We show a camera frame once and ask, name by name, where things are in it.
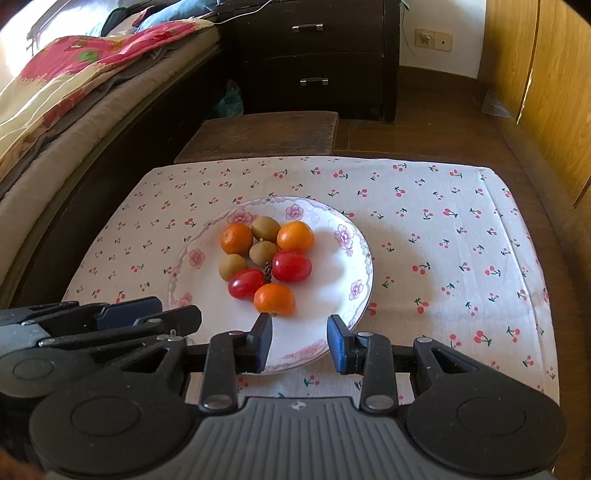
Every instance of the kiwi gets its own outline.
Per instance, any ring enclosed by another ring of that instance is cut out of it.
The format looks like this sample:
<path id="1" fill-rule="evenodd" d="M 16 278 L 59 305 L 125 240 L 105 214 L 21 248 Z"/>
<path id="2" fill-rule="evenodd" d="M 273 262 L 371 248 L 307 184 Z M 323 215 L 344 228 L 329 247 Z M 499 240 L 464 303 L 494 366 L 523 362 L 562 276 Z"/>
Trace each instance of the kiwi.
<path id="1" fill-rule="evenodd" d="M 251 247 L 249 256 L 251 260 L 256 263 L 259 267 L 264 267 L 267 262 L 270 262 L 279 249 L 273 242 L 263 240 L 258 242 Z"/>
<path id="2" fill-rule="evenodd" d="M 281 225 L 271 217 L 258 217 L 251 225 L 252 234 L 258 240 L 267 240 L 275 243 L 277 241 L 277 233 L 281 229 Z"/>
<path id="3" fill-rule="evenodd" d="M 247 268 L 246 260 L 238 254 L 225 256 L 219 265 L 220 277 L 229 281 L 238 272 Z"/>

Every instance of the wooden floor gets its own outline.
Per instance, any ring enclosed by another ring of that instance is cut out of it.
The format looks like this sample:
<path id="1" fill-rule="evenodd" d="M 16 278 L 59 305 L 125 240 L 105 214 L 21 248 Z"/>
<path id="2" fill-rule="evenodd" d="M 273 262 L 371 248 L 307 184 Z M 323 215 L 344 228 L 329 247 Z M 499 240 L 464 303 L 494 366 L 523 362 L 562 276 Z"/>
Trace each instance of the wooden floor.
<path id="1" fill-rule="evenodd" d="M 588 479 L 591 396 L 583 315 L 540 199 L 500 132 L 480 113 L 478 105 L 477 93 L 403 87 L 395 124 L 341 119 L 335 154 L 484 166 L 493 169 L 507 184 L 532 236 L 550 294 L 560 403 L 569 424 L 555 473 L 560 479 Z"/>

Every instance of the red cherry tomato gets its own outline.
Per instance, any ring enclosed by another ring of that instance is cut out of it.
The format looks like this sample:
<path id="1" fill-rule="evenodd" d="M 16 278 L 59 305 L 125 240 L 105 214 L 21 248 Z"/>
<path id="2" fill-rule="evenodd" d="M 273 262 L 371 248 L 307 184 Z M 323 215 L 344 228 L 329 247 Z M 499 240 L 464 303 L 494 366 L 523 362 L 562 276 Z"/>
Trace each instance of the red cherry tomato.
<path id="1" fill-rule="evenodd" d="M 252 300 L 256 291 L 265 284 L 265 274 L 256 268 L 247 268 L 228 282 L 228 292 L 235 299 Z"/>
<path id="2" fill-rule="evenodd" d="M 273 256 L 271 271 L 277 280 L 294 283 L 310 276 L 312 262 L 302 253 L 283 250 Z"/>

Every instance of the wall socket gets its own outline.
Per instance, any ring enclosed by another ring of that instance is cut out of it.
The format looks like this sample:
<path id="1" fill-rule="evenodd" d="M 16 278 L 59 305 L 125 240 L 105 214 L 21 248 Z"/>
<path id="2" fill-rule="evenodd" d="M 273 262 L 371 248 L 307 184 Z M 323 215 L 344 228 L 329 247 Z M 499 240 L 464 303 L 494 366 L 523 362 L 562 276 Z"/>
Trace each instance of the wall socket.
<path id="1" fill-rule="evenodd" d="M 414 45 L 421 48 L 433 48 L 435 46 L 435 32 L 416 28 L 414 30 Z"/>
<path id="2" fill-rule="evenodd" d="M 424 30 L 422 28 L 416 28 L 414 30 L 414 45 L 416 47 L 451 51 L 452 42 L 453 37 L 449 33 Z"/>

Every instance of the drawer handle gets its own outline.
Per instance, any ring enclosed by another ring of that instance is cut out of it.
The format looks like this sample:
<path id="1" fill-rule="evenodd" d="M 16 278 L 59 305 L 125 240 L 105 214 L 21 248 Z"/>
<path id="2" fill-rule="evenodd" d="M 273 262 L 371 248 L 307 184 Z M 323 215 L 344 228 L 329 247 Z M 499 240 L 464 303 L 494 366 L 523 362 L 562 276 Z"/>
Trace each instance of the drawer handle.
<path id="1" fill-rule="evenodd" d="M 291 27 L 291 31 L 293 33 L 299 33 L 300 31 L 304 30 L 316 30 L 317 32 L 322 32 L 324 30 L 323 23 L 309 23 L 306 25 L 294 25 Z"/>
<path id="2" fill-rule="evenodd" d="M 321 77 L 312 77 L 312 78 L 300 80 L 300 87 L 305 87 L 307 85 L 312 85 L 312 84 L 328 85 L 329 80 L 325 79 L 325 78 L 321 78 Z"/>

